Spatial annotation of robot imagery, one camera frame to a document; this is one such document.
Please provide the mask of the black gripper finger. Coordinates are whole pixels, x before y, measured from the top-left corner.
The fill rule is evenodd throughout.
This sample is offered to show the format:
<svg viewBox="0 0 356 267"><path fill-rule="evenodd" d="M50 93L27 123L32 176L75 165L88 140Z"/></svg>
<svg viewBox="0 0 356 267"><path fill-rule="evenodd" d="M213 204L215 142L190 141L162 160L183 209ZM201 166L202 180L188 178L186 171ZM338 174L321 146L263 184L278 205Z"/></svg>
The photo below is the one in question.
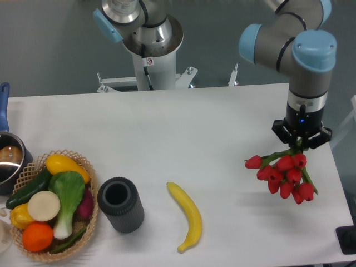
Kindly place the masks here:
<svg viewBox="0 0 356 267"><path fill-rule="evenodd" d="M315 149L329 142L332 130L327 127L316 127L304 133L304 150Z"/></svg>
<svg viewBox="0 0 356 267"><path fill-rule="evenodd" d="M288 144L289 147L297 146L297 136L290 130L285 120L275 120L271 129L282 143Z"/></svg>

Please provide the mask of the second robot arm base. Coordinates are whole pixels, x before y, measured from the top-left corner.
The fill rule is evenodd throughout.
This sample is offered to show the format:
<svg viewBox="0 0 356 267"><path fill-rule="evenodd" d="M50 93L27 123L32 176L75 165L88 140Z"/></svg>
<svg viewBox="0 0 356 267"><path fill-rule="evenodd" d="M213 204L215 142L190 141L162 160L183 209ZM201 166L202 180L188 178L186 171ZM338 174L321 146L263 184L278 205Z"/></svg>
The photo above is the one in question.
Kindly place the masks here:
<svg viewBox="0 0 356 267"><path fill-rule="evenodd" d="M161 57L179 49L184 37L168 5L168 1L102 1L93 19L111 42L123 42L142 58Z"/></svg>

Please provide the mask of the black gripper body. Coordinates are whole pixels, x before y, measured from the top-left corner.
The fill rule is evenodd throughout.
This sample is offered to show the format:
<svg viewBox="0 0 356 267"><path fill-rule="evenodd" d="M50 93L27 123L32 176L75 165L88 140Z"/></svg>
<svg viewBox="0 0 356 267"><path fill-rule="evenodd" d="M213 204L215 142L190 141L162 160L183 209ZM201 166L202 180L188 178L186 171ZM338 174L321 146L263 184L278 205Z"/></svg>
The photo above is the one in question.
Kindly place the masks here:
<svg viewBox="0 0 356 267"><path fill-rule="evenodd" d="M284 127L298 137L312 137L322 129L322 117L328 93L305 98L288 92Z"/></svg>

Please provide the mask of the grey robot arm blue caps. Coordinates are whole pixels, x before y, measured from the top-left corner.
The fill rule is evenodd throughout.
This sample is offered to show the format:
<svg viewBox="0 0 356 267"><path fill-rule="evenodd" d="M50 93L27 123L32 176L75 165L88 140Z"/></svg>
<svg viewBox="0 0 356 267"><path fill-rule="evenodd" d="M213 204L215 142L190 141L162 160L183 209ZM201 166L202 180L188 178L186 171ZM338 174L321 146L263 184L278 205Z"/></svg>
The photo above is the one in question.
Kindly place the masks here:
<svg viewBox="0 0 356 267"><path fill-rule="evenodd" d="M277 19L269 26L251 24L241 34L240 56L286 75L286 115L272 131L299 150L315 149L331 140L322 123L336 63L337 41L320 27L332 11L330 1L269 1Z"/></svg>

